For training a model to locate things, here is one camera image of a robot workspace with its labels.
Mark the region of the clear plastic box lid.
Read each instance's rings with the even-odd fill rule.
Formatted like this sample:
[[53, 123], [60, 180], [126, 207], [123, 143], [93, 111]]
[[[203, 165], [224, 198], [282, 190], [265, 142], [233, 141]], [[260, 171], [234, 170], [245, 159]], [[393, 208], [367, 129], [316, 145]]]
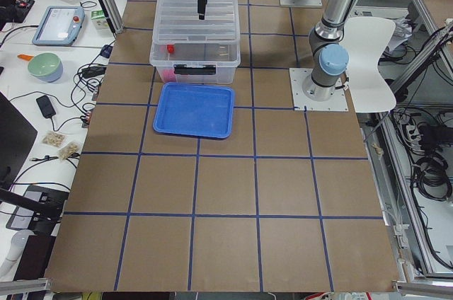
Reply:
[[157, 0], [152, 36], [156, 44], [232, 44], [239, 38], [238, 0], [207, 0], [203, 20], [197, 0]]

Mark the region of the clear plastic storage box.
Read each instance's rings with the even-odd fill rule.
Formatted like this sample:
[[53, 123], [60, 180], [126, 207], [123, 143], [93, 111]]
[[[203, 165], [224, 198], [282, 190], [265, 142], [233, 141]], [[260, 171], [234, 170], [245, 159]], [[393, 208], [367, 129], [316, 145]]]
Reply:
[[175, 43], [169, 54], [166, 46], [152, 41], [150, 64], [158, 73], [174, 69], [176, 82], [230, 84], [241, 62], [240, 38], [232, 44]]

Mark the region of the red block middle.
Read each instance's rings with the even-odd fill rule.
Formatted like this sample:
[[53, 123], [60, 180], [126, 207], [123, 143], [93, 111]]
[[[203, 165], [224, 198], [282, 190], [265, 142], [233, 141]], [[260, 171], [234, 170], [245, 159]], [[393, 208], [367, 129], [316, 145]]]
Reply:
[[176, 82], [177, 79], [176, 79], [176, 75], [174, 73], [174, 69], [169, 69], [169, 68], [165, 68], [165, 69], [162, 69], [159, 74], [161, 75], [161, 80], [163, 82]]

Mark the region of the green white carton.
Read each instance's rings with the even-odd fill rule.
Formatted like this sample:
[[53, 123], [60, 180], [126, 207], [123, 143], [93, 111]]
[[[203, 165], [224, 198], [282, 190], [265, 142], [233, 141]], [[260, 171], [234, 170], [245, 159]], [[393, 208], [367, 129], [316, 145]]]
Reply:
[[109, 29], [107, 18], [102, 10], [95, 10], [90, 12], [90, 20], [94, 27], [98, 30]]

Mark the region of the blue plastic tray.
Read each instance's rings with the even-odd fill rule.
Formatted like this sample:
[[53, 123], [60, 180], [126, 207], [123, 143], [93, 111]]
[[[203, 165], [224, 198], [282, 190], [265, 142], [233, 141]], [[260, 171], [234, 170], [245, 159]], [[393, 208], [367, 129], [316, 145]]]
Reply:
[[166, 83], [153, 128], [163, 134], [226, 139], [232, 131], [235, 92], [225, 86]]

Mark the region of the teach pendant near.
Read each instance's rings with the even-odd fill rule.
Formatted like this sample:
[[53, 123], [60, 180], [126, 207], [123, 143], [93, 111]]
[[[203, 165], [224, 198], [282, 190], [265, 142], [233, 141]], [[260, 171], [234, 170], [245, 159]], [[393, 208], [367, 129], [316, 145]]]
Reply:
[[71, 46], [82, 28], [85, 12], [80, 6], [49, 6], [33, 36], [38, 46]]

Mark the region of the white plastic chair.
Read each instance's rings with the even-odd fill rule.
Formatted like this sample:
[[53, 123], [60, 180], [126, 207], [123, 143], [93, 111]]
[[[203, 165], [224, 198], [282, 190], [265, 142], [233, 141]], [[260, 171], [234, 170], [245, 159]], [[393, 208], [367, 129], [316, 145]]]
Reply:
[[346, 74], [355, 112], [383, 113], [396, 106], [396, 98], [378, 70], [378, 63], [395, 31], [386, 18], [349, 18], [340, 44], [348, 51]]

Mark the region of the green bowl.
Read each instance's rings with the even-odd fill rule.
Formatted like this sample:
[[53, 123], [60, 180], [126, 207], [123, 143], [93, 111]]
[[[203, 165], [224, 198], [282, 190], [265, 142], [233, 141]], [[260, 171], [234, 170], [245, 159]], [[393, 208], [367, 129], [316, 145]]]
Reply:
[[30, 60], [28, 71], [35, 78], [50, 83], [61, 78], [63, 63], [56, 54], [46, 52]]

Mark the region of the toy carrot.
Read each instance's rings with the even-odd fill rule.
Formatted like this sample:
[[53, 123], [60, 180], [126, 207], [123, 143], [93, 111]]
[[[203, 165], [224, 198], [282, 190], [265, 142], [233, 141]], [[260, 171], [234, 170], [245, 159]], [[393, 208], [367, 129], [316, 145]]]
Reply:
[[32, 55], [27, 55], [27, 54], [18, 54], [18, 55], [17, 55], [17, 58], [29, 62], [29, 61], [31, 61], [31, 60], [34, 58], [34, 56], [32, 56]]

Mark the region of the black power adapter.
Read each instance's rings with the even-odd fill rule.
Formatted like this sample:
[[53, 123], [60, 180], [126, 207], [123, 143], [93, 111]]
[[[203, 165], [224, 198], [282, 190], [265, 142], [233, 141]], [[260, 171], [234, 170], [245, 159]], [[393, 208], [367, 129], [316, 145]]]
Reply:
[[47, 95], [36, 98], [36, 103], [38, 104], [40, 112], [44, 118], [50, 119], [56, 115], [53, 104]]

